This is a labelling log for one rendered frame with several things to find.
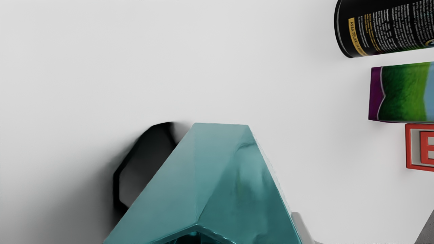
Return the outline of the teal faceted mug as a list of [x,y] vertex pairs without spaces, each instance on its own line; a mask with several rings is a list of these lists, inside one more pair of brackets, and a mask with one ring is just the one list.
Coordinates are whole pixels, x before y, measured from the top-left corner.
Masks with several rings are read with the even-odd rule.
[[251,128],[194,123],[103,244],[302,244]]

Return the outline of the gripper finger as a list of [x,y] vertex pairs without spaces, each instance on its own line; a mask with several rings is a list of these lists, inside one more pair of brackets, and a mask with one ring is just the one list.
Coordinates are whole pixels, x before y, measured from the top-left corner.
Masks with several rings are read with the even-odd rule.
[[313,239],[299,212],[292,212],[292,221],[302,244],[324,244]]

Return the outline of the red letter block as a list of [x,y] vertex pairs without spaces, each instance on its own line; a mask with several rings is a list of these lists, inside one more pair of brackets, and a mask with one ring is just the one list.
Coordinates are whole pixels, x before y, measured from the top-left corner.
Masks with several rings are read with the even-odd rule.
[[434,172],[434,124],[406,124],[406,167]]

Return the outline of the black can with print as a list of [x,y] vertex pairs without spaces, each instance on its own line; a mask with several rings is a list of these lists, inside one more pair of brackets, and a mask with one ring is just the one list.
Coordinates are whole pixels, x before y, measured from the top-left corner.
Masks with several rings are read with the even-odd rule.
[[338,0],[335,37],[349,58],[434,47],[434,0]]

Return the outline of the green and purple carton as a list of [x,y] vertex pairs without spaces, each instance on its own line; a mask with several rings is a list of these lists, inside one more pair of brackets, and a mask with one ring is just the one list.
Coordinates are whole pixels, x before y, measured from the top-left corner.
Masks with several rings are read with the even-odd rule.
[[368,119],[434,124],[434,62],[372,68]]

